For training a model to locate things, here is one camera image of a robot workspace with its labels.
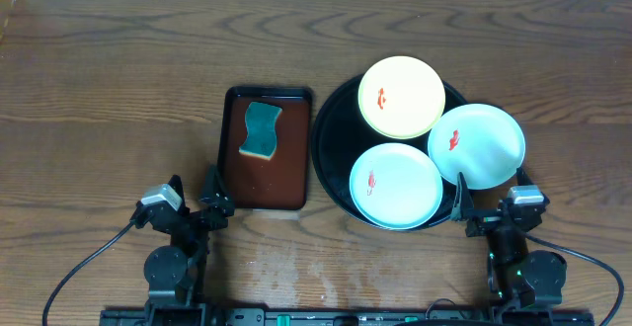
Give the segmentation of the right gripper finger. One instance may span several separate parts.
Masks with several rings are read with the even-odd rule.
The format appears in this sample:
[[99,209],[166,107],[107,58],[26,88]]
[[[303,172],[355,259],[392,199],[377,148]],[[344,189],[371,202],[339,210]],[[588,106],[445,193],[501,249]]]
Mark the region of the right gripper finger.
[[517,184],[519,186],[533,186],[534,185],[534,183],[532,182],[532,180],[529,178],[529,176],[527,175],[527,173],[522,167],[518,167],[516,169],[515,177],[516,177]]
[[468,189],[464,174],[457,175],[456,192],[450,219],[453,221],[464,221],[473,215],[473,199]]

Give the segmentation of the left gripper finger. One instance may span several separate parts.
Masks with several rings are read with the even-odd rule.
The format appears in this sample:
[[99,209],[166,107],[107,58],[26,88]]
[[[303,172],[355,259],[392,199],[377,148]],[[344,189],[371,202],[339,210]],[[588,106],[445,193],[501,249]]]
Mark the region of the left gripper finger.
[[210,165],[202,185],[199,201],[221,213],[233,213],[235,204],[224,185],[216,165]]
[[181,177],[179,175],[173,175],[168,182],[168,186],[169,188],[167,191],[170,206],[176,212],[183,212],[186,207],[186,203]]

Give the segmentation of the light blue plate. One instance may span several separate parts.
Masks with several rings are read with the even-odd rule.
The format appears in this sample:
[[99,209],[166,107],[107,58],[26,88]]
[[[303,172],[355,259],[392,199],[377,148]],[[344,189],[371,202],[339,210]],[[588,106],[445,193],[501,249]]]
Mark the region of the light blue plate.
[[420,149],[403,143],[383,143],[362,153],[351,170],[349,188],[357,210],[389,230],[428,222],[443,197],[435,163]]
[[526,154],[523,131],[505,111],[467,104],[444,114],[428,138],[428,153],[442,177],[463,175],[472,190],[495,188],[512,176]]

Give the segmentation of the light blue plate front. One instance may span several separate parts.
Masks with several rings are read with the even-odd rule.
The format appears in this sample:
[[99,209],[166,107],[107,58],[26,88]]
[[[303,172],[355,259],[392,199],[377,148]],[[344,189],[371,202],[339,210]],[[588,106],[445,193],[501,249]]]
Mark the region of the light blue plate front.
[[383,143],[362,153],[351,170],[349,188],[357,210],[389,230],[428,222],[443,197],[435,163],[420,149],[403,143]]

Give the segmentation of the green sponge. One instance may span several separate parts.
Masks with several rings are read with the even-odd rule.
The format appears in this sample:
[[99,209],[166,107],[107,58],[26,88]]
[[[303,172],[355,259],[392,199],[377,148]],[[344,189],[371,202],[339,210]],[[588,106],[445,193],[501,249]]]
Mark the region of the green sponge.
[[277,120],[282,108],[261,102],[252,102],[245,113],[246,138],[239,153],[271,160],[277,150]]

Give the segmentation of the yellow plate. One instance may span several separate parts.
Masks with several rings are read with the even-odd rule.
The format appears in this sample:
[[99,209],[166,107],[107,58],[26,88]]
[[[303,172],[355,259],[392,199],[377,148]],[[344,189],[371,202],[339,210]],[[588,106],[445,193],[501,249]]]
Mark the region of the yellow plate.
[[442,116],[445,102],[438,74],[410,56],[391,56],[374,63],[357,90],[357,105],[366,123],[395,139],[427,133]]

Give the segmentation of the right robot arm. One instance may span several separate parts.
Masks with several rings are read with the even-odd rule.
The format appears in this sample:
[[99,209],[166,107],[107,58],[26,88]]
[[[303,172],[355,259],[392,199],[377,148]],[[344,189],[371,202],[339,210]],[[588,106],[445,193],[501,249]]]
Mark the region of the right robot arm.
[[480,209],[464,175],[458,174],[451,218],[466,223],[468,237],[487,240],[488,286],[499,297],[490,307],[491,321],[507,323],[523,314],[530,322],[543,316],[542,323],[551,325],[551,308],[562,302],[567,262],[554,252],[528,250],[526,234],[542,222],[549,199],[522,169],[515,176],[517,185],[497,208]]

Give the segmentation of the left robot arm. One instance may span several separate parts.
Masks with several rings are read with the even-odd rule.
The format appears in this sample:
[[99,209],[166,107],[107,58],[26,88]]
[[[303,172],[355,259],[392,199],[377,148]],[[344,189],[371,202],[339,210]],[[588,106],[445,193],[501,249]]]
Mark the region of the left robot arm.
[[203,296],[209,233],[228,226],[235,205],[218,168],[210,166],[201,189],[203,208],[190,210],[182,180],[149,189],[136,203],[130,221],[137,228],[146,224],[170,236],[170,243],[147,257],[143,273],[148,282],[146,325],[224,325],[225,312]]

